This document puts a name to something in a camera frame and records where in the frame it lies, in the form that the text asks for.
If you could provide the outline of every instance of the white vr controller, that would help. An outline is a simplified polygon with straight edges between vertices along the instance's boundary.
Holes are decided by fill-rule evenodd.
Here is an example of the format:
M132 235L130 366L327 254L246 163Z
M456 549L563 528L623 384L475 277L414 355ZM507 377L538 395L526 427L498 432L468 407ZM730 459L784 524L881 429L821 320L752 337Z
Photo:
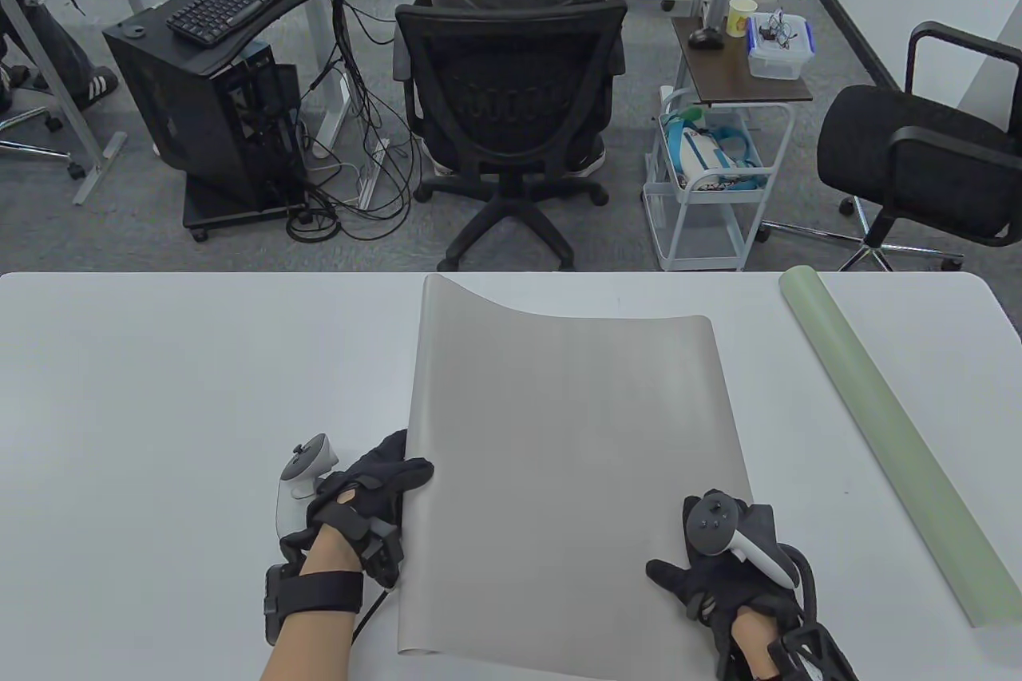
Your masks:
M748 560L782 588L795 591L801 603L798 568L777 543L770 505L751 505L743 512L731 495L710 492L689 513L685 537L704 555L730 550L738 560Z
M306 510L316 497L319 480L337 464L326 434L313 437L308 444L294 448L277 486L277 537L285 538L308 526Z

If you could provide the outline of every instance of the computer case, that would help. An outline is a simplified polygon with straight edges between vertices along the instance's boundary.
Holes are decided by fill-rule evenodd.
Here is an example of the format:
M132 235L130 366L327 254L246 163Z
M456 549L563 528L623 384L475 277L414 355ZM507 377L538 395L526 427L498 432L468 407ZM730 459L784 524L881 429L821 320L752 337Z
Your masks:
M216 75L193 75L107 36L124 82L169 166L233 207L253 212L304 199L295 137L300 105L293 64L249 42Z

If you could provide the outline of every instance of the gray carpet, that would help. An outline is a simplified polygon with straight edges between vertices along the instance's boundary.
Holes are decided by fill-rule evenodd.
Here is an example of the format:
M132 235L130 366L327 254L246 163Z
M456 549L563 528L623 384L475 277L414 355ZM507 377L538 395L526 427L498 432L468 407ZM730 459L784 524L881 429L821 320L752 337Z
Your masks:
M376 14L390 14L399 2L357 0ZM125 0L79 0L81 16L65 0L49 5L98 63L112 63L100 31L128 16ZM785 9L814 22L818 56L805 69L816 100L800 107L799 120L784 170L768 210L768 217L854 232L854 222L840 217L840 194L822 185L816 175L816 137L834 96L843 87L869 82L818 0L781 0ZM387 25L370 21L369 31L387 38ZM293 12L277 21L265 36L277 60L296 61L303 82L316 75L308 42L305 14ZM372 45L355 30L354 46L369 86L399 111L401 93L389 79L389 49ZM643 154L652 140L652 116L657 86L670 82L678 60L678 43L664 16L630 14L624 42L628 75L615 83L614 116L604 134L606 166L597 178L606 184L611 201L593 208L587 198L544 203L554 224L573 244L580 270L648 270L656 268L639 191L644 179ZM318 93L312 93L309 111L321 111ZM36 96L21 93L18 108ZM88 112L100 141L114 130L127 130L128 144L111 173L83 208L71 200L77 184L61 168L22 163L5 156L0 164L0 272L16 270L431 270L462 225L478 210L478 202L435 195L426 206L415 203L406 224L379 242L354 242L339 236L329 242L301 244L285 235L283 222L271 221L244 228L216 231L208 242L194 243L181 227L184 175L153 155L145 127L127 89ZM757 124L759 137L770 147L779 139L780 122ZM359 137L347 123L337 154L364 162ZM394 119L385 120L385 133L400 137ZM69 130L51 137L41 124L21 126L5 135L15 140L59 144L80 152ZM376 199L392 189L381 181ZM372 235L379 224L352 221L352 231ZM894 242L939 246L966 254L966 269L989 282L1016 326L1022 322L1022 263L1015 249L991 251L958 242L928 229L900 222ZM782 270L797 263L836 268L847 252L822 242L774 235L757 244L749 258L752 270ZM933 268L925 262L891 258L895 268ZM486 235L463 261L464 269L551 269L553 255L522 225L507 221Z

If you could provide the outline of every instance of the yellow cup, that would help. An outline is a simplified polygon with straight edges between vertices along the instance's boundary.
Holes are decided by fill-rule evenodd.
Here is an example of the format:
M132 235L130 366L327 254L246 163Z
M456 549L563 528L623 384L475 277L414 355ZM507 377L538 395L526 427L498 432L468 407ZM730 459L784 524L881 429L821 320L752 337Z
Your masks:
M749 16L756 12L758 6L754 0L731 0L728 10L728 35L732 38L744 38L745 30L749 27Z

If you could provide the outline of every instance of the black office chair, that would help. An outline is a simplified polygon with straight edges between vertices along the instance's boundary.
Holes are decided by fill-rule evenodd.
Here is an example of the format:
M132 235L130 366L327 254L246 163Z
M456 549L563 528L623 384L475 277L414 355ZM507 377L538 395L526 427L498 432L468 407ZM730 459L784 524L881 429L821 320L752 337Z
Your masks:
M399 65L396 53L394 78L405 83L409 126L437 163L457 173L424 178L415 198L427 202L444 191L486 202L437 270L456 271L505 217L531 228L561 270L574 267L571 246L535 202L578 193L595 206L609 200L597 182L562 176L579 166L610 122L608 58L625 10L621 1L511 12L398 7L398 50L402 38L410 66ZM497 184L480 180L489 173L498 175ZM526 184L529 173L545 180Z
M763 221L756 240L765 242L776 229L857 245L841 271L866 257L890 271L884 254L940 258L942 270L957 271L962 268L961 254L885 244L894 221L908 218L989 246L1022 238L1022 76L1015 83L1005 133L979 117L913 96L916 46L923 38L1011 61L1022 75L1022 50L936 21L920 24L909 39L904 93L847 87L835 98L820 133L820 180L851 195L842 199L839 210L857 214L864 235ZM882 206L873 224L861 199Z

